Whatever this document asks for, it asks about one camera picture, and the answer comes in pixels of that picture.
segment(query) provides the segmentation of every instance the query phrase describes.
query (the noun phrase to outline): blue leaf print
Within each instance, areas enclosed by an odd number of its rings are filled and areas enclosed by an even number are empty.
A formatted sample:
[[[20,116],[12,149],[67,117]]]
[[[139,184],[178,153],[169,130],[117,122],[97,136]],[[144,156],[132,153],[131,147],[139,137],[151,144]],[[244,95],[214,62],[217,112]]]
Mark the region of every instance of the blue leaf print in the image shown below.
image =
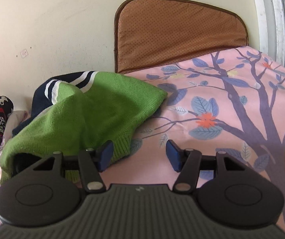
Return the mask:
[[[136,138],[130,142],[130,155],[135,154],[142,146],[142,139]]]
[[[175,92],[177,90],[177,86],[173,83],[160,83],[157,87],[166,92]]]
[[[166,66],[166,67],[162,67],[161,70],[164,72],[172,72],[172,71],[179,70],[179,67],[177,67],[177,66]]]
[[[181,101],[185,95],[187,94],[187,89],[178,89],[173,94],[171,94],[167,100],[167,106],[176,105],[179,101]]]
[[[279,88],[282,89],[282,90],[285,90],[285,87],[282,86],[282,85],[280,85],[280,84],[277,84],[276,86],[279,87]]]
[[[278,87],[277,87],[274,83],[272,83],[271,81],[269,81],[269,86],[270,86],[273,90],[277,90],[277,89],[278,89]]]
[[[210,140],[220,135],[222,128],[214,126],[210,128],[197,127],[189,131],[189,135],[199,140]]]
[[[219,114],[219,106],[217,104],[217,101],[215,100],[215,98],[211,98],[209,100],[209,103],[211,104],[212,107],[212,116],[216,117]]]
[[[230,156],[233,156],[235,159],[237,159],[238,161],[242,162],[242,163],[246,163],[245,160],[243,160],[242,156],[241,156],[241,152],[232,148],[216,148],[215,149],[216,152],[225,152],[227,154],[229,154]]]
[[[196,67],[208,67],[209,65],[207,64],[207,62],[203,61],[202,59],[200,58],[193,58],[192,59],[192,62],[193,64],[196,66]]]
[[[217,64],[222,64],[224,62],[224,58],[220,58],[217,60]]]
[[[247,51],[247,55],[248,55],[249,57],[259,58],[258,55],[254,55],[254,54],[250,53],[249,51]]]
[[[195,113],[202,115],[203,113],[212,113],[212,104],[206,99],[196,96],[191,101],[191,107]]]
[[[236,65],[236,68],[242,68],[242,67],[244,67],[244,64]]]
[[[176,72],[165,72],[164,75],[170,75],[170,74],[174,74]]]
[[[149,80],[158,79],[159,77],[160,76],[158,76],[158,75],[147,74],[147,79],[149,79]]]
[[[248,102],[248,98],[246,96],[241,96],[240,97],[240,102],[243,104],[243,105],[246,105],[247,102]]]
[[[206,85],[208,85],[208,81],[202,81],[202,82],[200,82],[200,85],[206,86]]]
[[[281,76],[285,77],[285,72],[279,71],[279,70],[275,70],[275,69],[271,69],[273,72],[276,72],[278,74],[280,74]]]
[[[243,81],[243,80],[240,80],[240,79],[237,79],[237,78],[230,78],[230,77],[225,77],[224,76],[224,77],[222,77],[222,80],[226,81],[229,84],[237,86],[237,87],[242,87],[242,88],[250,87],[250,85],[246,81]]]
[[[200,75],[199,73],[192,73],[188,75],[187,78],[195,78],[195,77],[198,77],[199,75]]]
[[[253,169],[256,172],[262,172],[264,171],[268,163],[269,163],[269,155],[268,154],[261,155],[255,160],[253,164]]]
[[[213,170],[201,170],[199,173],[199,178],[209,181],[214,178]]]

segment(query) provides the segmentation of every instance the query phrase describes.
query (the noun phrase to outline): knit sweater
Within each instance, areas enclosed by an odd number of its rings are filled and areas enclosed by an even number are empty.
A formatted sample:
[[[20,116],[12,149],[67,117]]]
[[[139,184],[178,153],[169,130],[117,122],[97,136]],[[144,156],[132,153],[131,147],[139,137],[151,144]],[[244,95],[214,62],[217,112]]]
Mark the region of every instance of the knit sweater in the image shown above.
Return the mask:
[[[12,176],[18,153],[45,157],[61,151],[69,156],[112,140],[112,162],[129,155],[135,129],[166,95],[151,84],[110,72],[79,72],[47,80],[35,91],[31,119],[17,128],[21,131],[3,149],[1,183]]]

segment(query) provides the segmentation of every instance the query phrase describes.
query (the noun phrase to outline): beige wall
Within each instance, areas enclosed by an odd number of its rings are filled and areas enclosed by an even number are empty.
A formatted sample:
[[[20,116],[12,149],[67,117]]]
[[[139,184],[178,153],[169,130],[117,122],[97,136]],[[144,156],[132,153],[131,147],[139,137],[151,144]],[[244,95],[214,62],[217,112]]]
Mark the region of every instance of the beige wall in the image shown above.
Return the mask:
[[[113,71],[114,14],[125,0],[0,0],[0,95],[15,109],[30,106],[35,89],[51,76]],[[197,0],[243,18],[258,48],[253,0]],[[22,58],[20,52],[27,50]]]

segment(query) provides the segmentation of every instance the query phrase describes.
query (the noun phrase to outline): ribbed black surface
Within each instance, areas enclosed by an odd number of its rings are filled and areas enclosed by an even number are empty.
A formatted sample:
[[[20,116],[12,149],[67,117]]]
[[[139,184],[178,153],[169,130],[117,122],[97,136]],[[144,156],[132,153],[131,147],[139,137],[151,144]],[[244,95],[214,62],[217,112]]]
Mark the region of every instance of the ribbed black surface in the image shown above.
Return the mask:
[[[41,228],[0,227],[0,239],[285,239],[276,226],[255,230],[224,227],[199,211],[191,197],[167,185],[113,185],[87,196],[81,208]]]

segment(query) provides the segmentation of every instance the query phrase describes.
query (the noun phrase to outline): floral pattern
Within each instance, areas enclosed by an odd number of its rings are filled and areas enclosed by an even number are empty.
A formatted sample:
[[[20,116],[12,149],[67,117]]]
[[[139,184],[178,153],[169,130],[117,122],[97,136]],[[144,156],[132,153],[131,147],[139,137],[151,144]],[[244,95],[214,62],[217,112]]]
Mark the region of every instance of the floral pattern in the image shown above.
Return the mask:
[[[177,173],[165,142],[204,155],[225,152],[271,180],[285,197],[285,68],[250,47],[128,74],[168,93],[137,129],[132,156],[103,173],[108,183],[168,183]],[[199,182],[212,178],[200,173]],[[285,206],[278,225],[285,230]]]

